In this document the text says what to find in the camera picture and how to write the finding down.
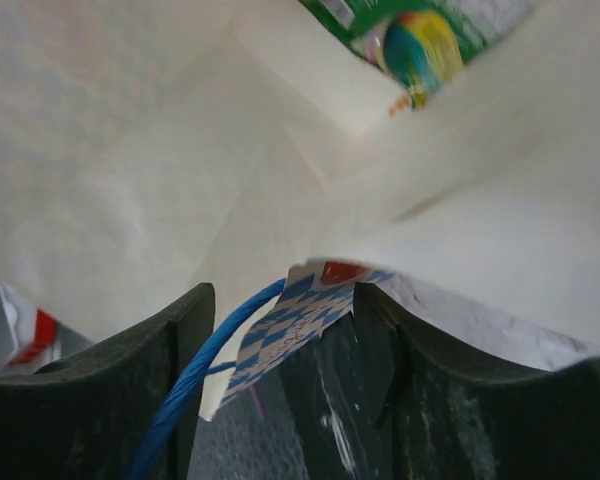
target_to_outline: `red and white packaging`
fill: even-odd
[[[0,285],[0,371],[35,371],[60,357],[56,321],[12,288]]]

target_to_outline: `dark plastic surface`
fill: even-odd
[[[279,367],[312,480],[600,479],[600,359],[522,367],[374,285],[354,312]]]
[[[118,478],[182,367],[211,334],[211,285],[36,375],[0,378],[0,479]],[[186,478],[199,398],[154,478]]]
[[[309,479],[278,372],[262,377],[257,388],[264,420],[245,392],[223,407],[213,422],[198,422],[190,480]]]

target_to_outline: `crumpled white paper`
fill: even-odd
[[[0,281],[98,341],[337,255],[600,345],[600,0],[397,92],[296,0],[1,0]]]

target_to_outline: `green packaging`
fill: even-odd
[[[509,33],[535,0],[300,0],[353,53],[427,99]]]

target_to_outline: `curved black edge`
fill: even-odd
[[[356,287],[354,312],[402,336],[395,478],[600,479],[600,359],[554,373],[516,365],[426,324],[375,285]]]
[[[214,313],[213,287],[202,284],[38,374],[0,378],[0,478],[118,478],[213,331]],[[186,478],[199,402],[198,396],[156,466],[160,478]]]

